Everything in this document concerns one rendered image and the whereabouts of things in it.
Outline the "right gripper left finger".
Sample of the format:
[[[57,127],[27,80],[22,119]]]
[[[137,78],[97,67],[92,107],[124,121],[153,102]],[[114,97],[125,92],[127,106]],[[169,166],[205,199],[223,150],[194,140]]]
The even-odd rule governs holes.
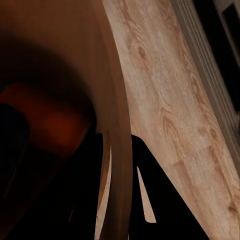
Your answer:
[[[103,150],[84,140],[3,240],[94,240]]]

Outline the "trash can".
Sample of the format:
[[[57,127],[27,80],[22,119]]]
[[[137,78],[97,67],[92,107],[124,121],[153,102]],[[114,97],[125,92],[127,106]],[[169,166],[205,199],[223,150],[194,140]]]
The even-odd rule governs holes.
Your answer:
[[[19,81],[88,112],[102,133],[99,240],[129,240],[133,193],[131,123],[124,77],[102,0],[0,0],[0,87]],[[70,157],[69,157],[70,158]],[[0,208],[8,235],[69,158],[27,143]]]

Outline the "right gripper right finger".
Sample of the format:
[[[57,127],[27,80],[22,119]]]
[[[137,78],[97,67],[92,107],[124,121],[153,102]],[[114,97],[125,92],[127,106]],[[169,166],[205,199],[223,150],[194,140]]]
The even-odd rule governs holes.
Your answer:
[[[210,240],[144,141],[135,135],[132,166],[128,240]],[[137,166],[157,223],[145,220]]]

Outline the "can of soda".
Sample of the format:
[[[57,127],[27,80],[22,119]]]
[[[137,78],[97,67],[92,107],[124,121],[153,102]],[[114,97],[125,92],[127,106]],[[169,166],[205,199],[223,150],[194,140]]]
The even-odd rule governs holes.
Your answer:
[[[0,103],[26,118],[29,143],[62,158],[70,158],[96,124],[86,110],[21,81],[0,87]]]
[[[26,118],[9,104],[0,103],[0,208],[21,162],[31,129]]]

